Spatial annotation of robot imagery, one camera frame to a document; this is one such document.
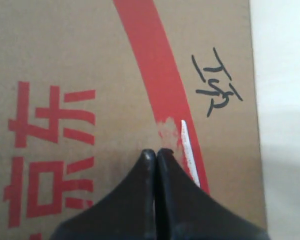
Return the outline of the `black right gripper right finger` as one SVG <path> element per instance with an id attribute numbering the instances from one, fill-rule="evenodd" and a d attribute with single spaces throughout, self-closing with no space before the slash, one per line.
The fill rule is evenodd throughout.
<path id="1" fill-rule="evenodd" d="M 268 240 L 268 233 L 201 190 L 172 150 L 157 153 L 155 223 L 158 240 Z"/>

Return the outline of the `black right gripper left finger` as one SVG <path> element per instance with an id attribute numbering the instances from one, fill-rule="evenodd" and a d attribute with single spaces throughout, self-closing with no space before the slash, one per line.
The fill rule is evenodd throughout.
<path id="1" fill-rule="evenodd" d="M 106 197 L 62 222 L 52 240 L 154 240 L 156 154 L 144 149 L 124 180 Z"/>

